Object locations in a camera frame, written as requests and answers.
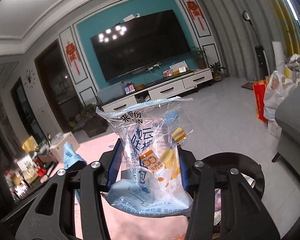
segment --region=red chinese knot decoration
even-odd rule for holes
[[[203,16],[201,9],[199,8],[199,6],[197,5],[197,3],[195,1],[188,0],[186,3],[187,3],[187,8],[188,8],[189,14],[191,16],[191,19],[193,21],[195,19],[198,19],[201,28],[204,30],[204,27],[200,20],[200,18],[202,18],[202,20],[204,20],[204,16]]]
[[[71,65],[71,63],[74,63],[75,69],[77,70],[78,75],[80,75],[80,71],[79,68],[77,66],[76,60],[80,61],[80,57],[77,51],[77,48],[75,47],[75,45],[73,44],[73,42],[69,42],[68,41],[68,45],[66,46],[66,57],[68,60],[69,65]]]

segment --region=tv stand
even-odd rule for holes
[[[176,77],[166,81],[156,81],[154,84],[147,86],[143,90],[116,98],[111,102],[103,104],[102,108],[105,112],[119,112],[129,106],[137,104],[136,97],[138,98],[140,93],[149,93],[151,100],[170,98],[183,92],[196,89],[198,84],[204,82],[209,82],[209,86],[211,86],[212,73],[209,68],[195,69],[184,73],[183,75],[176,75]]]

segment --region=potted plant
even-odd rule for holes
[[[191,55],[197,61],[198,67],[200,69],[205,69],[207,67],[204,57],[206,56],[206,51],[203,48],[192,47]]]
[[[222,80],[221,69],[226,69],[225,67],[220,66],[220,62],[215,62],[209,67],[212,72],[212,77],[214,82],[220,82]]]
[[[96,108],[97,105],[93,103],[89,103],[85,105],[81,111],[82,118],[87,122],[87,120],[92,119],[96,116]]]
[[[90,103],[84,106],[81,111],[81,116],[86,121],[83,129],[90,138],[107,131],[108,128],[108,122],[96,114],[96,109],[97,105]]]

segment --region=orange shopping bag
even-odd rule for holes
[[[255,84],[253,84],[253,91],[254,95],[256,97],[256,103],[257,103],[257,110],[258,110],[258,119],[268,123],[268,120],[264,118],[263,116],[263,110],[265,107],[265,104],[263,103],[263,99],[265,97],[265,91],[267,87],[267,80],[261,80]]]

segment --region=white plastic bag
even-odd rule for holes
[[[292,79],[287,79],[276,70],[272,73],[264,97],[266,119],[275,121],[275,111],[295,87],[296,84]]]
[[[124,147],[121,180],[103,194],[113,207],[145,217],[189,215],[193,200],[182,185],[177,146],[192,124],[178,101],[188,99],[159,99],[117,113],[97,109]]]
[[[268,133],[271,134],[273,137],[280,139],[280,135],[282,132],[281,127],[277,124],[276,121],[269,121],[268,122]]]

